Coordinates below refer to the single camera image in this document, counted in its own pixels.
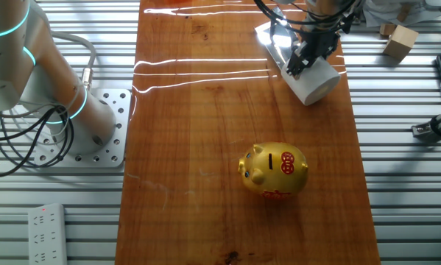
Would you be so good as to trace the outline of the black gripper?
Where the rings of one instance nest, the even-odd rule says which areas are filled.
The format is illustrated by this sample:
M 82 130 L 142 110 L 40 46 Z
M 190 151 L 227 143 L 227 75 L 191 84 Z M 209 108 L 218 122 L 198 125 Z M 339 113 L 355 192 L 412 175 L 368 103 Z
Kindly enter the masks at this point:
M 336 32 L 305 32 L 300 33 L 300 36 L 300 53 L 293 52 L 286 65 L 286 73 L 294 78 L 298 78 L 308 68 L 308 59 L 321 57 L 327 60 L 336 51 L 340 38 Z

